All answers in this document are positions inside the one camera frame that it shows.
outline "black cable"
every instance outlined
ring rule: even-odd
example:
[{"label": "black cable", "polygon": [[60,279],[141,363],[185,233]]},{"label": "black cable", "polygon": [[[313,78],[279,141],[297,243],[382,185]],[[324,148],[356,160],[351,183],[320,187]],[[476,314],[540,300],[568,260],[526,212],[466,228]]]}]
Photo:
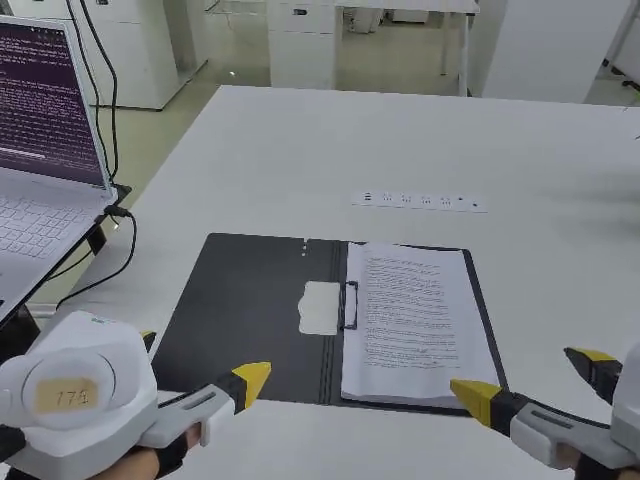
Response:
[{"label": "black cable", "polygon": [[64,270],[62,270],[61,272],[58,272],[58,273],[56,273],[55,275],[50,276],[49,278],[47,278],[47,279],[45,280],[45,282],[50,282],[51,280],[53,280],[53,279],[55,279],[55,278],[61,277],[62,275],[64,275],[64,274],[65,274],[65,273],[67,273],[68,271],[73,270],[73,269],[74,269],[74,268],[76,268],[78,265],[80,265],[82,262],[84,262],[84,261],[87,259],[87,257],[88,257],[89,255],[91,255],[91,253],[93,253],[93,252],[91,252],[91,250],[89,250],[89,251],[88,251],[87,253],[85,253],[85,254],[84,254],[84,256],[83,256],[80,260],[78,260],[76,263],[74,263],[73,265],[71,265],[71,266],[69,266],[69,267],[65,268],[65,269],[64,269]]},{"label": "black cable", "polygon": [[138,223],[136,222],[136,218],[128,210],[125,210],[124,208],[120,208],[120,207],[115,207],[115,206],[107,207],[105,209],[105,213],[107,215],[115,215],[117,217],[129,217],[131,219],[131,223],[133,224],[133,238],[131,239],[131,251],[129,252],[129,256],[127,257],[127,260],[124,262],[124,265],[122,265],[122,267],[120,267],[116,272],[112,273],[111,275],[104,277],[102,280],[98,280],[97,282],[91,283],[86,287],[81,288],[77,292],[70,293],[69,295],[64,297],[62,300],[58,302],[58,305],[56,305],[56,310],[60,308],[60,305],[62,305],[67,300],[73,297],[77,297],[81,293],[84,293],[87,290],[91,290],[92,288],[97,287],[98,285],[102,285],[103,283],[108,282],[112,278],[117,277],[122,272],[124,272],[124,270],[131,263],[131,260],[133,259],[133,254],[136,250],[136,241],[138,240]]},{"label": "black cable", "polygon": [[96,27],[93,24],[93,20],[91,20],[91,15],[89,14],[89,9],[87,8],[87,3],[85,0],[80,0],[80,7],[82,7],[82,13],[84,14],[84,18],[87,21],[87,25],[89,25],[89,30],[91,30],[91,35],[98,46],[98,50],[100,50],[100,54],[104,59],[104,63],[106,63],[109,72],[111,73],[111,78],[113,79],[113,92],[111,95],[111,136],[113,137],[113,172],[111,172],[111,181],[118,174],[119,168],[119,152],[118,152],[118,133],[116,130],[116,103],[118,101],[118,75],[116,74],[115,69],[113,68],[113,64],[111,60],[109,60],[109,56],[100,41],[100,37],[98,36],[98,32],[96,31]]},{"label": "black cable", "polygon": [[89,61],[87,60],[87,54],[84,51],[84,45],[82,43],[82,35],[80,34],[80,26],[78,25],[78,19],[76,18],[76,14],[73,11],[73,7],[71,7],[71,0],[67,1],[67,10],[69,11],[69,15],[71,17],[71,23],[73,23],[73,29],[76,31],[76,37],[78,37],[78,48],[80,48],[80,56],[82,57],[82,63],[84,64],[84,69],[87,71],[87,75],[89,76],[89,81],[91,82],[91,86],[93,87],[93,94],[96,97],[96,130],[98,132],[98,140],[100,141],[100,147],[102,148],[102,154],[104,155],[104,160],[107,162],[107,171],[109,172],[109,178],[112,177],[111,170],[109,170],[109,163],[107,161],[107,149],[104,146],[104,139],[102,138],[102,130],[100,129],[100,123],[98,122],[100,116],[100,94],[98,93],[98,85],[96,84],[95,79],[93,78],[93,74],[91,72],[91,68],[89,67]]}]

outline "power outlet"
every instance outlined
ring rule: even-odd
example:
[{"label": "power outlet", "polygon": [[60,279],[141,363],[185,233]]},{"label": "power outlet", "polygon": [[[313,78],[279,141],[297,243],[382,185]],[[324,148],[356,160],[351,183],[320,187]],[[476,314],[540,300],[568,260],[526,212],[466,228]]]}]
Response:
[{"label": "power outlet", "polygon": [[464,195],[453,195],[451,197],[451,209],[455,212],[468,212],[469,199]]},{"label": "power outlet", "polygon": [[431,195],[416,195],[416,202],[414,202],[414,204],[417,205],[417,208],[425,208],[427,210],[436,208],[436,203],[433,198],[431,198]]},{"label": "power outlet", "polygon": [[467,212],[473,213],[487,213],[487,206],[482,200],[478,198],[468,198],[467,199]]},{"label": "power outlet", "polygon": [[437,200],[437,203],[436,203],[436,209],[437,210],[444,210],[444,211],[454,210],[454,208],[453,208],[453,200],[451,199],[451,197],[449,197],[447,195],[438,195],[438,200]]},{"label": "power outlet", "polygon": [[400,202],[400,206],[404,208],[412,208],[414,198],[415,198],[415,195],[411,193],[401,193],[398,195],[398,201]]},{"label": "power outlet", "polygon": [[374,203],[374,193],[371,191],[368,192],[358,192],[353,195],[351,198],[352,205],[362,205],[362,206],[375,206]]},{"label": "power outlet", "polygon": [[378,195],[377,205],[379,207],[395,207],[396,195],[393,192],[380,192]]}]

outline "power strip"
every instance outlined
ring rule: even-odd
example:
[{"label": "power strip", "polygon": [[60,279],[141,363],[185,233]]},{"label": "power strip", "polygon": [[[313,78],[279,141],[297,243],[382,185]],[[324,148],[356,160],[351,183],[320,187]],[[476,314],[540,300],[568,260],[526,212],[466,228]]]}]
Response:
[{"label": "power strip", "polygon": [[352,205],[363,207],[391,207],[435,210],[440,212],[487,213],[484,202],[464,195],[437,195],[407,192],[358,192],[353,195]]}]

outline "laptop screen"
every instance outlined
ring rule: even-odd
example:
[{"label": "laptop screen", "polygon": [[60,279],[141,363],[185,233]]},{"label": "laptop screen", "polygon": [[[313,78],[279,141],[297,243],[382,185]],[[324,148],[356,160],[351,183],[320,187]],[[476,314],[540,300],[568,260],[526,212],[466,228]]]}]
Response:
[{"label": "laptop screen", "polygon": [[104,185],[63,30],[0,20],[0,167]]}]

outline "stack of papers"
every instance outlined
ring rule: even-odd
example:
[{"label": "stack of papers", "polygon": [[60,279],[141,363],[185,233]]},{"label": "stack of papers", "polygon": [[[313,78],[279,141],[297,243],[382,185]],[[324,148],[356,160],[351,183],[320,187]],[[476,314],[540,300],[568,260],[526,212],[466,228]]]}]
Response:
[{"label": "stack of papers", "polygon": [[499,384],[462,251],[350,244],[347,265],[342,398],[461,408],[452,378]]}]

